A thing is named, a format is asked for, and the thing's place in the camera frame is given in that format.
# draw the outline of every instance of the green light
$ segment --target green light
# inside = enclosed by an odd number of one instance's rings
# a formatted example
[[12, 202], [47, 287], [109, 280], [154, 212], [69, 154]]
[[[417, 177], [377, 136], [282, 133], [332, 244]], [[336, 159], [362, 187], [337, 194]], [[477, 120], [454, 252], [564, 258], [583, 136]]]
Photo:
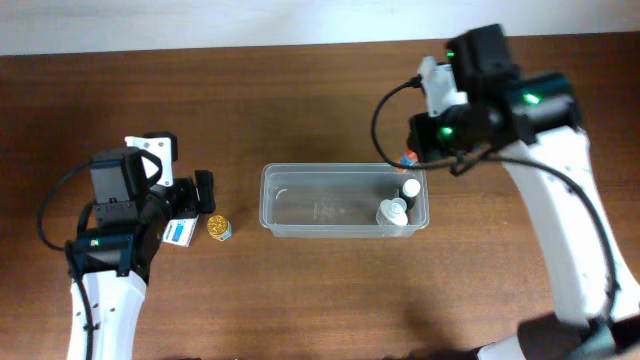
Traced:
[[540, 98], [533, 94], [524, 94], [524, 101], [529, 105], [538, 105], [540, 103]]
[[449, 127], [441, 128], [440, 133], [444, 136], [451, 136], [451, 134], [453, 134], [453, 129]]

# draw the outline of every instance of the white wall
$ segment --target white wall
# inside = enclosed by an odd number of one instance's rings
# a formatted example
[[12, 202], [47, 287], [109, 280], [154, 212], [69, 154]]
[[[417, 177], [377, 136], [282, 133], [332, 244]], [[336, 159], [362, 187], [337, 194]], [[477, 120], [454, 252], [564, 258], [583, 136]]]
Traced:
[[640, 30], [639, 0], [0, 0], [0, 55]]

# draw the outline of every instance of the white panel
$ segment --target white panel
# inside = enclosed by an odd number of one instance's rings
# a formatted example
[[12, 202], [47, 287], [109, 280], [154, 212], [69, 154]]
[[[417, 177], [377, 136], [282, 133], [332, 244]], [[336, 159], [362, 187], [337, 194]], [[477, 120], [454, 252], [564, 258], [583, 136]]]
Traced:
[[0, 55], [640, 30], [637, 0], [0, 0]]

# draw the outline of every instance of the gray plastic bin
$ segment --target gray plastic bin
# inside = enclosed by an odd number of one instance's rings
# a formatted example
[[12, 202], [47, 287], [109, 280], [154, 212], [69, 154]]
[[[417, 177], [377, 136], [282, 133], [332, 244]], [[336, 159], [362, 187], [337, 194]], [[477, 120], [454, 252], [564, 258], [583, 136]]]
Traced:
[[[411, 178], [422, 189], [409, 225], [378, 225], [380, 202]], [[262, 172], [260, 223], [281, 237], [411, 236], [429, 223], [424, 172], [398, 172], [387, 164], [269, 164]]]

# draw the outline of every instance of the brown table surface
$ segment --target brown table surface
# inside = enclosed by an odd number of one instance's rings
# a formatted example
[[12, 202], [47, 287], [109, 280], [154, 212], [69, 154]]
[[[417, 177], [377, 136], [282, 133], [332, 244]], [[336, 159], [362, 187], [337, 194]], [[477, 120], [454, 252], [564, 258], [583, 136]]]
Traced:
[[[510, 43], [526, 74], [560, 71], [575, 85], [609, 221], [640, 278], [640, 36]], [[377, 102], [423, 56], [443, 58], [443, 44], [0, 58], [2, 357], [66, 356], [67, 267], [35, 231], [45, 192], [91, 154], [152, 130], [178, 136], [176, 176], [214, 173], [217, 213], [234, 234], [218, 242], [201, 221], [189, 248], [162, 246], [135, 359], [369, 359], [470, 348], [551, 311], [536, 236], [498, 165], [461, 178], [429, 173], [431, 223], [411, 238], [275, 238], [258, 221], [266, 164], [380, 162], [369, 137]], [[389, 153], [402, 151], [408, 118], [424, 110], [415, 90], [389, 102], [379, 127]], [[91, 198], [87, 174], [58, 193], [45, 220], [52, 241], [73, 236]]]

